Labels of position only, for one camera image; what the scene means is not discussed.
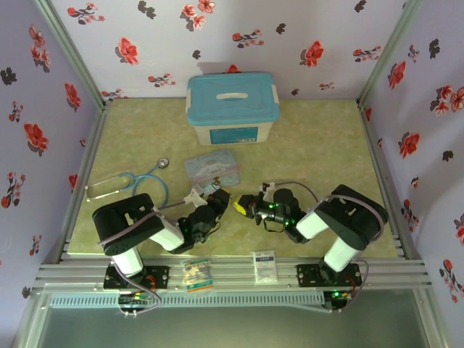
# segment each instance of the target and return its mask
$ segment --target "white plastic box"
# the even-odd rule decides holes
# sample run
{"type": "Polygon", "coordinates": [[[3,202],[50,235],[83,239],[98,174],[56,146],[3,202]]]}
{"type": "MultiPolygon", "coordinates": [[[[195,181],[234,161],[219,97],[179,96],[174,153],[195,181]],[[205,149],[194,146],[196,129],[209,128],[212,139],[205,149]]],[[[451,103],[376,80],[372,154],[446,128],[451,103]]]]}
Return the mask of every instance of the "white plastic box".
{"type": "Polygon", "coordinates": [[[201,145],[266,141],[280,115],[266,72],[195,76],[188,82],[186,111],[201,145]]]}

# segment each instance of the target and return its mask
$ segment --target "glass panel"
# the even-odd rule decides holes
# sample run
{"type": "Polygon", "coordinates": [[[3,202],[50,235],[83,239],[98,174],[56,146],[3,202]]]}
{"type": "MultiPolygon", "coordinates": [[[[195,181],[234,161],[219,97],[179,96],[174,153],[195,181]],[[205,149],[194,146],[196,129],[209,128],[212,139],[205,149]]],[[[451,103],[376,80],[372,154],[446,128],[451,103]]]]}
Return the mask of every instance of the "glass panel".
{"type": "Polygon", "coordinates": [[[39,347],[428,347],[411,291],[365,291],[345,313],[289,307],[50,309],[39,347]]]}

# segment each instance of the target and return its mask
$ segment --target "black bracket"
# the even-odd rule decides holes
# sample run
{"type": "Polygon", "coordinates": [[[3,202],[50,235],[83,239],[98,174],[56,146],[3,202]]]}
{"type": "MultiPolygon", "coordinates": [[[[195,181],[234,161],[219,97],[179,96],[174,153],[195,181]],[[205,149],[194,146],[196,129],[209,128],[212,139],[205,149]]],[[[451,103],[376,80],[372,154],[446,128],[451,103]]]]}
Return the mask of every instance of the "black bracket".
{"type": "MultiPolygon", "coordinates": [[[[167,282],[169,281],[168,266],[145,266],[144,272],[145,276],[140,281],[136,281],[136,283],[152,290],[167,289],[167,282]]],[[[134,287],[120,277],[115,266],[110,265],[104,277],[103,289],[122,290],[134,289],[134,287]]]]}
{"type": "Polygon", "coordinates": [[[356,286],[363,283],[360,266],[357,263],[348,264],[340,273],[337,281],[334,282],[327,282],[327,280],[323,279],[317,263],[297,265],[297,278],[300,288],[352,286],[351,280],[355,282],[356,286]]]}

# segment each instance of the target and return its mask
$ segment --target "stethoscope chest piece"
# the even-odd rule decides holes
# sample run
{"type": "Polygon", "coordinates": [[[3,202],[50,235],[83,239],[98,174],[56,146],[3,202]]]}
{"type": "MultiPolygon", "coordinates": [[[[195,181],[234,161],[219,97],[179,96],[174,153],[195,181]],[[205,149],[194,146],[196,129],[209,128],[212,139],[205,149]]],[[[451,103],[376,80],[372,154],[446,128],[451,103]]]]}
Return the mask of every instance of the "stethoscope chest piece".
{"type": "Polygon", "coordinates": [[[166,168],[169,165],[169,160],[167,158],[163,157],[163,158],[160,158],[158,160],[157,164],[158,164],[158,168],[163,169],[163,168],[166,168]]]}

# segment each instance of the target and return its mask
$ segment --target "stethoscope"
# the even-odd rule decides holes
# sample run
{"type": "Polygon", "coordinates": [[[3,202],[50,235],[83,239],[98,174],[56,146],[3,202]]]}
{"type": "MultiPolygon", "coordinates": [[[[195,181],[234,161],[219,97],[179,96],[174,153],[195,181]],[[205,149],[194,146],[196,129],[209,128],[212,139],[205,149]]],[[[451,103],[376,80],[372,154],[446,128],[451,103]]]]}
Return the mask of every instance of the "stethoscope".
{"type": "Polygon", "coordinates": [[[91,186],[86,186],[85,189],[86,189],[86,196],[87,196],[87,202],[91,201],[92,199],[100,199],[100,198],[103,198],[103,197],[106,197],[106,196],[109,196],[111,194],[118,194],[122,191],[127,191],[129,189],[132,189],[132,196],[135,196],[136,195],[136,191],[137,191],[137,188],[138,186],[140,185],[140,183],[145,179],[145,178],[152,178],[152,179],[155,179],[157,181],[159,181],[162,186],[163,186],[163,189],[165,190],[165,200],[164,202],[162,203],[161,207],[164,207],[166,204],[167,204],[167,201],[169,200],[169,190],[167,189],[167,185],[166,183],[158,176],[156,175],[153,175],[152,173],[156,170],[156,169],[164,169],[166,168],[167,166],[169,165],[169,160],[165,157],[163,158],[160,158],[157,162],[157,165],[155,165],[147,174],[143,174],[143,175],[134,175],[133,173],[129,173],[129,172],[124,172],[124,173],[121,173],[121,174],[118,174],[116,176],[113,176],[111,178],[108,178],[106,180],[103,180],[103,181],[100,181],[98,183],[95,183],[91,186]],[[91,196],[88,192],[89,189],[94,189],[96,186],[98,185],[102,185],[103,183],[107,183],[111,180],[114,180],[114,179],[117,179],[117,178],[123,178],[123,177],[129,177],[129,184],[127,186],[124,186],[123,188],[119,188],[118,190],[116,191],[112,191],[112,192],[107,192],[105,194],[101,194],[99,196],[91,196]]]}

